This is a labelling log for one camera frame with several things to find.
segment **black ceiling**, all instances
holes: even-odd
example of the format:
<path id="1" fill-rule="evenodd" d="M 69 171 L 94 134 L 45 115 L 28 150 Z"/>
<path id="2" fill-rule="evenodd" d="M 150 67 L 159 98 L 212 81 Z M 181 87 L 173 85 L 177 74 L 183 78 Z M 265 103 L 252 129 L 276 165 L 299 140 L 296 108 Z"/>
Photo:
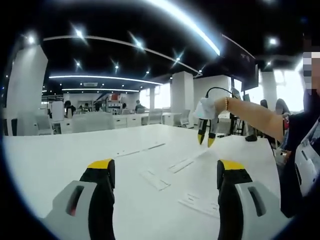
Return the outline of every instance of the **black ceiling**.
<path id="1" fill-rule="evenodd" d="M 37 34 L 48 58 L 47 76 L 100 75 L 165 83 L 172 74 L 180 71 L 196 75 L 184 66 L 173 65 L 171 60 L 119 43 L 87 39 L 85 44 L 79 38 L 42 41 L 54 36 L 74 35 L 73 26 L 85 30 L 86 36 L 129 43 L 133 43 L 132 33 L 143 41 L 146 48 L 171 58 L 175 59 L 183 52 L 181 62 L 195 70 L 204 67 L 205 77 L 224 73 L 217 55 L 202 38 L 148 2 L 152 1 L 56 0 L 54 4 L 47 1 L 29 6 L 33 9 L 15 28 L 15 32 L 27 34 L 28 31 L 34 31 Z M 235 0 L 193 0 L 188 3 L 175 1 L 175 5 L 192 16 L 199 28 L 221 47 L 221 54 L 224 43 L 219 36 L 223 33 L 252 55 L 259 56 L 257 63 L 263 71 L 269 71 L 272 67 L 292 68 L 296 62 L 290 57 L 302 54 L 303 32 L 308 19 L 302 14 L 303 8 L 298 1 L 244 0 L 239 3 Z M 279 46 L 270 47 L 269 37 L 278 38 Z M 289 57 L 275 59 L 275 55 Z M 82 69 L 76 70 L 75 60 L 80 61 Z M 267 61 L 272 61 L 272 67 L 266 67 Z M 119 65 L 117 72 L 113 62 Z M 124 84 L 126 89 L 135 90 L 139 90 L 140 86 L 150 86 L 109 79 L 45 79 L 47 89 L 52 88 L 57 94 L 61 93 L 60 83 L 63 88 L 80 88 L 82 82 L 99 83 L 99 88 L 102 88 L 102 83 L 105 84 L 104 88 L 121 88 Z"/>

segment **bracelet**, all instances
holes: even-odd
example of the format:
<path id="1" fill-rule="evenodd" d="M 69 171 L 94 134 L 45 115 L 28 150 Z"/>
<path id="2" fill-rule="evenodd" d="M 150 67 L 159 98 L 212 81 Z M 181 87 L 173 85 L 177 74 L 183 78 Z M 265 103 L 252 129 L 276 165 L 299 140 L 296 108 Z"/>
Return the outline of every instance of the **bracelet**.
<path id="1" fill-rule="evenodd" d="M 229 107 L 229 101 L 228 98 L 225 97 L 225 110 L 228 111 L 228 107 Z"/>

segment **white tabletop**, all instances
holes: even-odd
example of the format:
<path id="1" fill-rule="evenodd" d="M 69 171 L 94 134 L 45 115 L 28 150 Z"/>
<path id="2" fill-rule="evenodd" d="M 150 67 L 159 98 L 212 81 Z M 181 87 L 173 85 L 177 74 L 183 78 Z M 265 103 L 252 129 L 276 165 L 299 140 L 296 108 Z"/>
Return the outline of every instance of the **white tabletop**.
<path id="1" fill-rule="evenodd" d="M 254 181 L 280 197 L 276 163 L 263 138 L 246 142 L 233 135 L 217 138 L 207 148 L 206 142 L 198 144 L 196 130 L 156 124 L 62 135 L 5 136 L 4 144 L 9 170 L 38 217 L 49 213 L 54 197 L 71 181 L 79 180 L 90 163 L 114 158 L 113 227 L 117 240 L 216 239 L 220 220 L 178 200 L 190 193 L 217 203 L 219 158 L 242 163 Z M 123 156 L 136 151 L 140 152 Z M 175 174 L 168 171 L 172 164 L 199 154 L 185 169 Z M 146 170 L 170 186 L 157 190 L 141 177 Z"/>

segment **human arm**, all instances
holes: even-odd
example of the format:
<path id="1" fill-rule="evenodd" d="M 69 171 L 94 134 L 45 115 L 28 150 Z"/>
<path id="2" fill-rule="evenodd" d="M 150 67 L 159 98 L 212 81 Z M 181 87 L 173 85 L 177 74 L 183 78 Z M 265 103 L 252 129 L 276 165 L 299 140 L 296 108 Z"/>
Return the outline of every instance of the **human arm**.
<path id="1" fill-rule="evenodd" d="M 214 102 L 217 114 L 227 110 L 249 125 L 267 134 L 279 142 L 284 138 L 284 120 L 281 115 L 277 115 L 271 110 L 255 104 L 253 102 L 242 101 L 236 98 L 221 98 Z"/>

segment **sleeve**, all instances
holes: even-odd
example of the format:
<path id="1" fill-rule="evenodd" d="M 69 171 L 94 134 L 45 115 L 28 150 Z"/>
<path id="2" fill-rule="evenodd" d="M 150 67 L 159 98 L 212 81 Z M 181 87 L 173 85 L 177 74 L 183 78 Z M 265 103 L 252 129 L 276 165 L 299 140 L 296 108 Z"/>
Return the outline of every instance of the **sleeve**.
<path id="1" fill-rule="evenodd" d="M 294 151 L 308 134 L 309 117 L 305 112 L 287 116 L 283 119 L 284 149 Z"/>

